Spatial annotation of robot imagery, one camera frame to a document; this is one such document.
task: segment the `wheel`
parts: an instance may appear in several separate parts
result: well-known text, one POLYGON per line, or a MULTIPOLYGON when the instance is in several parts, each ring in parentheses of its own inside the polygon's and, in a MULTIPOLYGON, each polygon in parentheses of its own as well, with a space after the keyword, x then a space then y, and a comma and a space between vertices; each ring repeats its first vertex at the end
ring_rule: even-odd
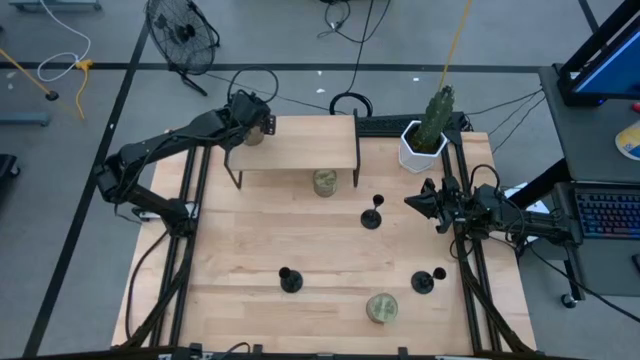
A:
POLYGON ((573 296, 571 296, 571 294, 562 295, 560 301, 562 301, 562 305, 567 309, 573 309, 578 305, 578 302, 573 298, 573 296))
POLYGON ((140 207, 134 207, 134 208, 131 208, 131 213, 132 213, 133 215, 135 215, 135 217, 137 217, 137 218, 138 218, 138 220, 140 220, 140 221, 142 221, 142 222, 147 222, 147 221, 149 221, 149 218, 143 218, 143 217, 140 217, 140 214, 141 214, 141 213, 143 213, 143 212, 144 212, 144 209, 143 209, 143 208, 140 208, 140 207))
POLYGON ((20 175, 20 167, 18 167, 18 165, 13 165, 13 168, 11 168, 11 172, 9 172, 9 176, 11 176, 12 178, 17 178, 18 175, 20 175))

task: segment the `potted plant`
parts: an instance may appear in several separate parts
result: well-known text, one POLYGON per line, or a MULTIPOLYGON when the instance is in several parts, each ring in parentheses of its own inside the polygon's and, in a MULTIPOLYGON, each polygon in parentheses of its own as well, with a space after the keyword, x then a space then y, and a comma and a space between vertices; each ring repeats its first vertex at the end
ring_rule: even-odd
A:
POLYGON ((453 88, 445 86, 429 101, 424 119, 409 123, 400 137, 400 165, 414 174, 433 166, 449 142, 442 131, 449 123, 454 101, 453 88))

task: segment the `wooden tabletop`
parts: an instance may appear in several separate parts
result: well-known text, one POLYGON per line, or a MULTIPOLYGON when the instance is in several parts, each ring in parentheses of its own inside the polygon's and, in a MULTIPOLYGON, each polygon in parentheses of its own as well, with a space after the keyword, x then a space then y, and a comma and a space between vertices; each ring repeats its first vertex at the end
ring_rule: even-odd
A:
MULTIPOLYGON (((481 163, 493 165, 485 133, 465 133, 463 139, 469 171, 481 163)), ((199 342, 204 349, 226 351, 247 341, 262 344, 268 353, 396 354, 400 346, 414 355, 472 353, 458 263, 449 255, 453 234, 437 234, 436 221, 403 203, 404 197, 419 193, 425 177, 439 187, 442 163, 413 175, 398 164, 398 139, 362 138, 360 144, 359 187, 353 188, 350 171, 338 170, 338 190, 329 198, 313 192, 312 171, 249 172, 238 190, 222 166, 224 152, 214 149, 181 345, 199 342), (385 203, 379 208, 382 225, 372 231, 360 225, 359 217, 372 206, 374 194, 384 195, 385 203), (303 275, 300 292, 280 289, 278 270, 283 266, 303 275), (436 267, 446 269, 446 279, 437 281, 428 295, 414 292, 411 275, 436 267), (382 292, 398 302, 391 324, 373 323, 366 315, 367 300, 382 292)), ((457 174, 453 148, 450 152, 457 174)), ((185 158, 183 153, 158 163, 151 189, 175 197, 185 158)), ((475 181, 476 186, 495 182, 486 169, 478 170, 475 181)), ((142 227, 134 264, 163 230, 160 222, 142 227)), ((165 240, 146 259, 138 274, 132 328, 157 299, 167 244, 165 240)), ((484 242, 484 250, 496 307, 535 348, 513 251, 491 240, 484 242)), ((124 305, 125 299, 114 344, 125 340, 124 305)), ((476 307, 478 321, 485 324, 477 302, 476 307)), ((172 313, 170 305, 167 318, 172 313)), ((165 321, 165 342, 169 325, 165 321)))
POLYGON ((278 116, 276 134, 229 153, 231 170, 355 169, 352 115, 278 116))

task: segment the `gray floor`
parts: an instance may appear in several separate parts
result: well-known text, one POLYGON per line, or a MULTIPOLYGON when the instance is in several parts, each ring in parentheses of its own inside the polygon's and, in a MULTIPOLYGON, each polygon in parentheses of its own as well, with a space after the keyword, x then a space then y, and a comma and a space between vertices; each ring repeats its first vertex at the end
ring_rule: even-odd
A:
MULTIPOLYGON (((619 2, 589 0, 598 21, 603 21, 619 2)), ((60 18, 92 38, 90 57, 94 61, 128 62, 142 26, 144 1, 102 3, 102 13, 61 13, 60 18)), ((342 38, 316 39, 316 34, 325 30, 324 6, 317 0, 200 3, 223 37, 217 63, 352 63, 357 56, 357 46, 342 38), (295 16, 285 15, 284 7, 295 16)), ((383 2, 377 3, 375 11, 379 14, 383 2)), ((365 7, 365 1, 354 2, 353 17, 345 31, 360 31, 365 7)), ((442 64, 463 7, 463 0, 393 1, 388 17, 365 45, 362 62, 442 64)), ((0 34, 0 47, 20 61, 41 61, 53 53, 83 50, 82 39, 60 29, 44 14, 18 13, 6 0, 0 1, 0 24, 6 29, 0 34)), ((589 27, 577 0, 478 1, 472 7, 454 63, 548 65, 566 60, 588 35, 589 27)), ((142 61, 162 61, 150 41, 142 61)), ((18 356, 24 348, 124 76, 124 71, 91 72, 83 96, 87 114, 83 122, 44 100, 21 74, 8 78, 13 72, 0 71, 0 109, 48 111, 53 121, 47 128, 0 127, 0 153, 19 156, 23 169, 0 208, 0 357, 18 356)), ((233 74, 216 75, 230 78, 233 74)), ((322 106, 344 91, 351 80, 351 72, 281 71, 277 75, 280 95, 322 106)), ((429 72, 360 72, 354 91, 371 99, 376 114, 420 112, 439 76, 429 72)), ((81 81, 81 74, 72 72, 51 87, 73 109, 73 97, 81 81)), ((223 104, 224 82, 206 76, 196 81, 209 91, 209 97, 184 87, 174 74, 138 71, 112 150, 185 124, 195 115, 223 104)), ((264 74, 246 74, 239 81, 265 91, 273 86, 264 74)), ((456 109, 467 112, 539 88, 534 74, 450 73, 447 82, 456 89, 456 109)), ((280 99, 271 105, 276 114, 324 113, 280 99)), ((345 111, 353 106, 356 104, 348 101, 340 105, 345 111)), ((477 131, 490 131, 516 108, 508 106, 473 117, 473 124, 477 131)), ((521 110, 495 132, 493 146, 504 139, 524 112, 521 110)), ((515 185, 531 180, 561 156, 543 102, 496 153, 495 161, 503 182, 515 185)), ((149 180, 147 171, 142 183, 148 184, 149 180)), ((42 354, 108 347, 137 231, 137 226, 116 220, 112 208, 95 194, 42 354)), ((562 278, 530 257, 522 260, 521 270, 541 350, 584 358, 637 358, 637 324, 593 298, 567 311, 558 302, 567 291, 562 278)), ((613 301, 640 313, 637 299, 613 301)))

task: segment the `wooden shelf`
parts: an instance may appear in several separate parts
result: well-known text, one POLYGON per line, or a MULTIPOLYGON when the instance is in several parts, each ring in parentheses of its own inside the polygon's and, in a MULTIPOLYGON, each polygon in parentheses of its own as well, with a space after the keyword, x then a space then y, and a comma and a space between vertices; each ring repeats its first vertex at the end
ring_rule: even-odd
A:
POLYGON ((233 171, 356 169, 354 117, 278 116, 276 134, 229 153, 233 171))

